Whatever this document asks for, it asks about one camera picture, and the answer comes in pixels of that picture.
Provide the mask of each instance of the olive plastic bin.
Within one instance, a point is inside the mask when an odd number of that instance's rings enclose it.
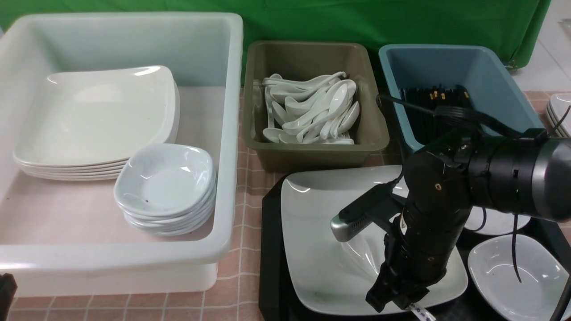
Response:
[[[379,50],[389,92],[401,98],[407,87],[462,85],[474,108],[509,127],[543,128],[541,120],[496,54],[485,47],[456,45],[386,45]],[[395,111],[409,153],[421,149],[403,105]],[[497,135],[484,127],[488,134]]]
[[[357,84],[355,99],[361,113],[349,134],[355,145],[304,145],[268,142],[262,131],[267,112],[262,80],[277,73],[284,79],[304,81],[345,71]],[[387,123],[375,99],[378,94],[367,50],[356,43],[259,41],[248,49],[242,137],[256,150],[263,168],[292,172],[361,166],[369,154],[389,143]]]

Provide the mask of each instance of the blue plastic bin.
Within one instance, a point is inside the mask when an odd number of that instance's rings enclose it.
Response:
[[[393,97],[401,98],[402,88],[462,85],[468,89],[476,110],[518,131],[544,128],[512,76],[488,48],[387,45],[379,50],[379,58]],[[395,110],[408,151],[421,149],[424,145],[415,139],[403,105],[395,104]],[[484,131],[497,135],[486,127]]]

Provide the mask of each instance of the black tray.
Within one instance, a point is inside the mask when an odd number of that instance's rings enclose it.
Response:
[[[299,301],[289,276],[282,237],[280,196],[284,179],[277,182],[263,199],[259,307],[264,319],[266,321],[418,321],[412,313],[371,317],[324,315],[309,310]],[[520,230],[520,234],[538,240],[569,271],[571,247],[556,223],[532,218],[528,225]],[[464,265],[467,263],[470,250],[489,238],[491,237],[471,232],[462,233],[457,247]],[[439,321],[504,320],[482,298],[469,275],[468,288],[460,297],[431,307],[429,311]]]

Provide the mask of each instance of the green backdrop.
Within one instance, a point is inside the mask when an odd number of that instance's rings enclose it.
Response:
[[[7,30],[18,17],[33,13],[225,11],[237,13],[244,19],[245,50],[260,39],[358,42],[371,54],[387,43],[451,43],[486,46],[506,65],[523,67],[529,61],[549,2],[0,0],[0,26]]]

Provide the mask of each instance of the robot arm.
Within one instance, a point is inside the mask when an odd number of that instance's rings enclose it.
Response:
[[[407,199],[392,194],[397,182],[380,184],[332,219],[340,242],[371,222],[387,232],[385,262],[366,297],[375,310],[390,301],[405,309],[445,275],[472,206],[557,222],[571,218],[571,138],[541,132],[513,139],[453,131],[404,162]]]

